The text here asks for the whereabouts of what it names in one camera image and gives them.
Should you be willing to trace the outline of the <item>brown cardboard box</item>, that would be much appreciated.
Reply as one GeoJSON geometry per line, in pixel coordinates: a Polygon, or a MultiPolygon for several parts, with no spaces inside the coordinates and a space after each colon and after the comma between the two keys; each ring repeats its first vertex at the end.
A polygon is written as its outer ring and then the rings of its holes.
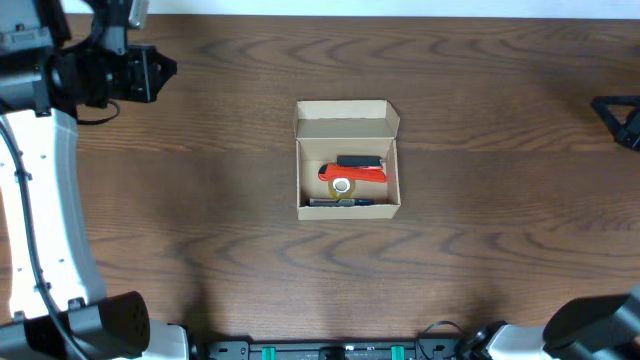
{"type": "Polygon", "coordinates": [[[294,113],[297,215],[300,220],[391,219],[401,206],[396,137],[400,117],[387,100],[299,101],[294,113]],[[328,181],[318,178],[322,165],[338,155],[370,155],[384,159],[386,183],[355,181],[351,198],[375,205],[309,207],[311,198],[333,199],[328,181]]]}

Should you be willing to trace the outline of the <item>black capped marker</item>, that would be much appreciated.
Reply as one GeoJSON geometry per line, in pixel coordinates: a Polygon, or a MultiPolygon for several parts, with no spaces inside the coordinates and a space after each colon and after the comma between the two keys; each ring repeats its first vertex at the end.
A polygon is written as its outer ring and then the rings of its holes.
{"type": "Polygon", "coordinates": [[[309,207],[342,207],[347,206],[348,203],[342,199],[319,199],[311,198],[308,200],[309,207]]]}

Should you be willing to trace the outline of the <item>yellow tape roll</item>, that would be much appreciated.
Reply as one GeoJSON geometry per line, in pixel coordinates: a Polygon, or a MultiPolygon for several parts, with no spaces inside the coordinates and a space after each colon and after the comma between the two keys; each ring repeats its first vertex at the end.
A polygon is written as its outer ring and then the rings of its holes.
{"type": "Polygon", "coordinates": [[[356,182],[349,178],[334,178],[327,185],[329,196],[333,199],[351,198],[356,189],[356,182]]]}

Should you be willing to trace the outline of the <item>red utility knife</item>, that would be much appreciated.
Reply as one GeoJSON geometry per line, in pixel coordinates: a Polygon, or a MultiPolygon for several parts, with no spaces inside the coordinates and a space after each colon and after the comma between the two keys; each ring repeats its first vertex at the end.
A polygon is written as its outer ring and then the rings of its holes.
{"type": "Polygon", "coordinates": [[[387,176],[381,168],[358,168],[340,166],[337,164],[322,165],[318,171],[318,178],[322,181],[333,181],[346,178],[355,181],[386,183],[387,176]]]}

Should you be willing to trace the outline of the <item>blue capped marker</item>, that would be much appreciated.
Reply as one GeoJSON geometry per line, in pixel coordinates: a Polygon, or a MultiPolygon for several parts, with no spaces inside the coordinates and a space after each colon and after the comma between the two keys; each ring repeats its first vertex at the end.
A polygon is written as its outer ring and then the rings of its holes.
{"type": "Polygon", "coordinates": [[[337,204],[343,207],[371,206],[375,205],[375,201],[372,199],[339,199],[337,204]]]}

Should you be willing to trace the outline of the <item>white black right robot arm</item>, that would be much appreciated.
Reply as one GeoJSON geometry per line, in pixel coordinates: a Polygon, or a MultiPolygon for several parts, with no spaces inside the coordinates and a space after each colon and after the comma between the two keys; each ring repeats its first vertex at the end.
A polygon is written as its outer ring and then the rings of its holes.
{"type": "Polygon", "coordinates": [[[495,323],[469,339],[471,359],[637,359],[639,288],[577,298],[542,327],[495,323]]]}

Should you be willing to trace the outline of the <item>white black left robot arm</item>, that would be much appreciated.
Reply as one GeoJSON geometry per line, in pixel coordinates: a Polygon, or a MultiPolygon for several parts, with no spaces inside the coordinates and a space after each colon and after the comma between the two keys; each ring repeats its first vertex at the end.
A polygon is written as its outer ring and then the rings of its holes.
{"type": "Polygon", "coordinates": [[[5,359],[187,359],[186,330],[149,317],[143,297],[109,296],[79,195],[79,106],[151,103],[174,60],[132,45],[142,0],[93,0],[78,43],[57,0],[1,5],[1,200],[12,261],[5,359]]]}

